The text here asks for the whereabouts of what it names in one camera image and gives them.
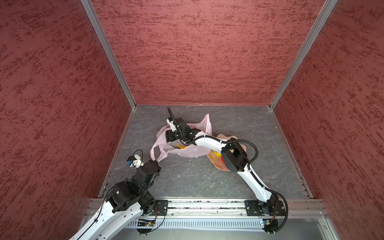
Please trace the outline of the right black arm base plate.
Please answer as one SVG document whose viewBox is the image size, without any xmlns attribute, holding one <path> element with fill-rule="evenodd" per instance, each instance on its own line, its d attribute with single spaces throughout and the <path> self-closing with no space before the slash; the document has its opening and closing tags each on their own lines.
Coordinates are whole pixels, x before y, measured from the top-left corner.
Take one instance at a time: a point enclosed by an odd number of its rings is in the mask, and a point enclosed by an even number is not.
<svg viewBox="0 0 384 240">
<path fill-rule="evenodd" d="M 286 214 L 286 208 L 282 201 L 277 201 L 275 206 L 272 207 L 268 203 L 257 200 L 246 200 L 245 209 L 247 216 L 261 216 L 261 217 L 282 217 Z"/>
</svg>

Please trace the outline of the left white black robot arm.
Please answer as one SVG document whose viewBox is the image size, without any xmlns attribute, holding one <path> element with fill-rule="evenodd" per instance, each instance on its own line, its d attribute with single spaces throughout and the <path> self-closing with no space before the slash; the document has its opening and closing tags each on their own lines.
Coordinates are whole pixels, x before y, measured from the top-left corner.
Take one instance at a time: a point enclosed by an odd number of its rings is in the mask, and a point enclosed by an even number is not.
<svg viewBox="0 0 384 240">
<path fill-rule="evenodd" d="M 115 184 L 101 207 L 71 239 L 111 240 L 136 218 L 151 214 L 155 198 L 149 189 L 160 171 L 158 162 L 150 160 L 138 167 L 130 180 Z"/>
</svg>

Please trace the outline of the right aluminium corner post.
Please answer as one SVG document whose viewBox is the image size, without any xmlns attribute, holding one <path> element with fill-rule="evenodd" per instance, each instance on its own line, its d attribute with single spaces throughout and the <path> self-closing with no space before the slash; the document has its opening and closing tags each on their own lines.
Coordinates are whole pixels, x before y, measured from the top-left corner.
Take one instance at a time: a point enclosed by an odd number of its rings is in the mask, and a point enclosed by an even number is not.
<svg viewBox="0 0 384 240">
<path fill-rule="evenodd" d="M 280 98 L 282 97 L 284 91 L 288 87 L 289 83 L 293 79 L 296 71 L 298 70 L 299 66 L 301 65 L 302 61 L 304 60 L 305 56 L 307 55 L 308 51 L 310 50 L 311 46 L 315 42 L 318 34 L 320 33 L 321 29 L 323 28 L 324 24 L 326 23 L 327 19 L 329 18 L 331 12 L 333 11 L 334 7 L 336 6 L 338 0 L 326 0 L 324 5 L 322 6 L 317 18 L 315 19 L 309 33 L 307 34 L 303 44 L 300 47 L 300 50 L 298 51 L 291 67 L 289 68 L 287 74 L 285 75 L 280 87 L 278 88 L 276 94 L 274 95 L 272 101 L 269 104 L 269 109 L 272 112 L 274 108 L 276 107 L 277 103 L 279 102 Z"/>
</svg>

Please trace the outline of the right small circuit board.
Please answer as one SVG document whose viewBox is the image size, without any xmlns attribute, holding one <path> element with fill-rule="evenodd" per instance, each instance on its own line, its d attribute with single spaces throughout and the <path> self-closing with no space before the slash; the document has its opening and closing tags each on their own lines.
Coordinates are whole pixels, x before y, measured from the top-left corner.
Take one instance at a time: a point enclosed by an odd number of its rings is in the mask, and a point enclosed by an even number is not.
<svg viewBox="0 0 384 240">
<path fill-rule="evenodd" d="M 263 229 L 268 232 L 268 231 L 275 231 L 276 229 L 279 228 L 279 221 L 274 219 L 274 220 L 263 220 Z"/>
</svg>

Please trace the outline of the pink plastic shopping bag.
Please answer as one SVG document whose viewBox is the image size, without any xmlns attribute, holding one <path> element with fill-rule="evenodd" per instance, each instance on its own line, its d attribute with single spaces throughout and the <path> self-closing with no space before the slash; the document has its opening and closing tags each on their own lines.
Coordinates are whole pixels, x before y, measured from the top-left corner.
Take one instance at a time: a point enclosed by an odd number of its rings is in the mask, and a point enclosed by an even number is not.
<svg viewBox="0 0 384 240">
<path fill-rule="evenodd" d="M 208 155 L 211 152 L 209 148 L 195 145 L 190 145 L 180 149 L 177 146 L 177 144 L 180 143 L 180 140 L 176 140 L 172 143 L 167 142 L 166 131 L 172 130 L 169 126 L 171 120 L 167 120 L 167 125 L 162 127 L 157 132 L 157 140 L 150 150 L 151 160 L 160 162 L 161 160 L 167 158 L 169 154 L 178 155 L 184 158 L 197 158 Z M 187 123 L 187 125 L 192 129 L 199 129 L 205 134 L 212 134 L 212 124 L 209 114 L 206 114 L 201 122 L 195 124 Z"/>
</svg>

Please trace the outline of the left small circuit board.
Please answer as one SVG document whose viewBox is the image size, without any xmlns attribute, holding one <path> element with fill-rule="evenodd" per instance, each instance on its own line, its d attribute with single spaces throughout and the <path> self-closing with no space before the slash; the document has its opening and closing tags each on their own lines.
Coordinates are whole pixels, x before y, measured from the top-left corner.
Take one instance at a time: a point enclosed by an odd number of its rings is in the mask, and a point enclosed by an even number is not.
<svg viewBox="0 0 384 240">
<path fill-rule="evenodd" d="M 153 228 L 156 225 L 156 220 L 139 219 L 137 227 Z"/>
</svg>

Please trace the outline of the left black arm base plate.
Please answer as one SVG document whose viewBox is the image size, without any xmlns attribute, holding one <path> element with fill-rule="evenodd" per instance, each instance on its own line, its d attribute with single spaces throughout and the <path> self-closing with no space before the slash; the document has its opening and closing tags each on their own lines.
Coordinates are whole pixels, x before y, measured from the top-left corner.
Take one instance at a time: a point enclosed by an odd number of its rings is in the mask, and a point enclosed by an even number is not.
<svg viewBox="0 0 384 240">
<path fill-rule="evenodd" d="M 151 216 L 166 216 L 168 212 L 168 200 L 155 200 Z"/>
</svg>

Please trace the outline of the yellow fake banana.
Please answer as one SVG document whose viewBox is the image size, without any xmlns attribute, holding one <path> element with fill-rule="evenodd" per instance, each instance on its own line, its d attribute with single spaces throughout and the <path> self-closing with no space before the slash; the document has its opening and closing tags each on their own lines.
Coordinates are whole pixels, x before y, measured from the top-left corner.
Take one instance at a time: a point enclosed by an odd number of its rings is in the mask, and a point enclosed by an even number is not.
<svg viewBox="0 0 384 240">
<path fill-rule="evenodd" d="M 179 144 L 177 144 L 177 146 L 178 146 L 179 149 L 185 149 L 185 148 L 188 147 L 188 146 L 182 146 L 182 145 L 179 145 Z"/>
</svg>

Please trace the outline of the aluminium corner post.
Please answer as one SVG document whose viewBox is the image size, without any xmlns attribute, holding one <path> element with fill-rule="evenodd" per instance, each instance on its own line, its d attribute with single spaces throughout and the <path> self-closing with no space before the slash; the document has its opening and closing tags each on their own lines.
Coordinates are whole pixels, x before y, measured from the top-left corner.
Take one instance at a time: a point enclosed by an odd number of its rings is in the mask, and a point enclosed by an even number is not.
<svg viewBox="0 0 384 240">
<path fill-rule="evenodd" d="M 269 109 L 272 112 L 274 108 L 276 107 L 277 103 L 279 102 L 280 98 L 282 97 L 284 91 L 288 87 L 289 83 L 293 79 L 296 71 L 298 70 L 299 66 L 301 65 L 302 61 L 304 60 L 305 56 L 307 55 L 308 51 L 310 50 L 311 46 L 315 42 L 318 34 L 320 33 L 321 29 L 323 28 L 324 24 L 326 23 L 327 19 L 329 18 L 331 12 L 333 11 L 334 7 L 336 6 L 338 0 L 326 0 L 324 5 L 322 6 L 317 18 L 315 19 L 309 33 L 307 34 L 303 44 L 300 47 L 300 50 L 298 51 L 291 67 L 289 68 L 287 74 L 285 75 L 280 87 L 278 88 L 276 94 L 274 95 L 272 101 L 269 104 Z"/>
<path fill-rule="evenodd" d="M 117 61 L 117 58 L 113 52 L 113 49 L 108 41 L 108 38 L 105 34 L 105 31 L 103 30 L 103 27 L 101 25 L 101 22 L 97 16 L 97 13 L 95 11 L 95 8 L 92 4 L 92 1 L 90 0 L 81 0 L 82 6 L 91 22 L 91 25 L 99 39 L 99 42 L 101 43 L 103 50 L 111 64 L 111 67 L 123 89 L 123 92 L 126 95 L 126 98 L 133 110 L 136 110 L 137 103 L 134 100 L 133 94 L 128 86 L 128 83 L 126 81 L 126 78 L 123 74 L 123 71 L 121 70 L 121 67 Z"/>
</svg>

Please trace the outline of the yellow fake lemon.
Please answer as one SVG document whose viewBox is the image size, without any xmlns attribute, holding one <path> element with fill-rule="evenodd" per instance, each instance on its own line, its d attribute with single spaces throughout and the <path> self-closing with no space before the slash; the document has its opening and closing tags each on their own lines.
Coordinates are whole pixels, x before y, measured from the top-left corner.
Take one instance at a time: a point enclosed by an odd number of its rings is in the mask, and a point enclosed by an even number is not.
<svg viewBox="0 0 384 240">
<path fill-rule="evenodd" d="M 214 155 L 215 155 L 217 158 L 221 158 L 221 157 L 222 157 L 222 155 L 221 155 L 220 153 L 216 152 L 216 151 L 214 151 Z"/>
</svg>

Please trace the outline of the peach scalloped plate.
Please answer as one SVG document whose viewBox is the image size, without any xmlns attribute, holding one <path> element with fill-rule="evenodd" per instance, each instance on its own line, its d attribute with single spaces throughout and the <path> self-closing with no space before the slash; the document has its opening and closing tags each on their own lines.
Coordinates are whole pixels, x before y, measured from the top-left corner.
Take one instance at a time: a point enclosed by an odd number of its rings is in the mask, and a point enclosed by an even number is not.
<svg viewBox="0 0 384 240">
<path fill-rule="evenodd" d="M 198 140 L 197 143 L 199 143 L 200 146 L 211 150 L 208 154 L 208 158 L 219 170 L 233 173 L 243 172 L 246 165 L 250 162 L 246 152 L 247 149 L 240 144 L 240 141 L 235 136 L 205 136 Z M 222 163 L 221 158 L 217 158 L 214 155 L 214 151 L 222 155 L 225 165 Z"/>
</svg>

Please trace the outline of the left aluminium corner post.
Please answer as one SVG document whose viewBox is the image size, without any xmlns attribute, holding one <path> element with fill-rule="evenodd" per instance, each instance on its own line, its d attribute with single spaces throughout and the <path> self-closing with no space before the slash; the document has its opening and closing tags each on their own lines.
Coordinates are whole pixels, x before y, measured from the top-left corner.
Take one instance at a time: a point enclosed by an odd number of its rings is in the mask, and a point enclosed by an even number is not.
<svg viewBox="0 0 384 240">
<path fill-rule="evenodd" d="M 95 11 L 95 8 L 92 4 L 92 1 L 90 0 L 81 0 L 82 6 L 91 22 L 91 25 L 99 39 L 99 42 L 101 43 L 103 50 L 111 64 L 111 67 L 123 89 L 123 92 L 126 95 L 126 98 L 133 110 L 136 110 L 137 103 L 134 100 L 133 94 L 128 86 L 128 83 L 126 81 L 126 78 L 123 74 L 123 71 L 121 70 L 121 67 L 117 61 L 117 58 L 113 52 L 113 49 L 108 41 L 108 38 L 105 34 L 105 31 L 103 30 L 103 27 L 101 25 L 101 22 L 97 16 L 97 13 Z"/>
</svg>

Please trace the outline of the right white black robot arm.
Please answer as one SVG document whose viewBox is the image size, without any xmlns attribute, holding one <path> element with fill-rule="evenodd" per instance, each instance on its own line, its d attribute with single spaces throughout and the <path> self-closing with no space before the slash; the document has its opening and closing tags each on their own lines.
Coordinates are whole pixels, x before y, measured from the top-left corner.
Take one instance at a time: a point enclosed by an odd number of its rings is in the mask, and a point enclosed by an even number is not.
<svg viewBox="0 0 384 240">
<path fill-rule="evenodd" d="M 219 139 L 203 133 L 200 130 L 192 129 L 182 119 L 169 117 L 167 119 L 170 130 L 166 131 L 166 140 L 173 142 L 180 140 L 189 146 L 200 146 L 221 154 L 225 167 L 237 173 L 248 184 L 256 196 L 255 201 L 249 201 L 246 208 L 251 215 L 257 216 L 283 216 L 287 208 L 284 202 L 279 200 L 278 193 L 269 189 L 257 176 L 252 168 L 252 163 L 258 157 L 257 147 L 249 141 Z"/>
</svg>

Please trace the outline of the aluminium front rail frame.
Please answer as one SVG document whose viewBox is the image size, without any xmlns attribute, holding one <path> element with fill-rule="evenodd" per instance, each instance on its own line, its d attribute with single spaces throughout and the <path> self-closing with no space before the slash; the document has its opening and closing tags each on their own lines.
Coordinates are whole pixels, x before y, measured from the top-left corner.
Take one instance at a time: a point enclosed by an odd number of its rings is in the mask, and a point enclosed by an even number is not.
<svg viewBox="0 0 384 240">
<path fill-rule="evenodd" d="M 196 199 L 157 198 L 168 200 L 167 218 L 214 218 L 214 219 L 271 219 L 273 217 L 247 216 L 245 199 Z M 290 219 L 328 219 L 330 216 L 319 199 L 288 199 Z"/>
</svg>

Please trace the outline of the small circuit board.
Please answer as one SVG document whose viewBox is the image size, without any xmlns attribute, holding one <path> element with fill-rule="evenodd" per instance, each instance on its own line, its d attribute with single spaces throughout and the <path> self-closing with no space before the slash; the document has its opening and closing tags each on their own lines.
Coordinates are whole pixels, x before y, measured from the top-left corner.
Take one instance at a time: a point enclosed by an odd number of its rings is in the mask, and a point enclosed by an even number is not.
<svg viewBox="0 0 384 240">
<path fill-rule="evenodd" d="M 274 220 L 263 220 L 263 229 L 268 232 L 268 231 L 275 231 L 276 229 L 279 228 L 279 221 L 274 219 Z"/>
<path fill-rule="evenodd" d="M 156 225 L 156 220 L 139 219 L 137 227 L 153 228 Z"/>
</svg>

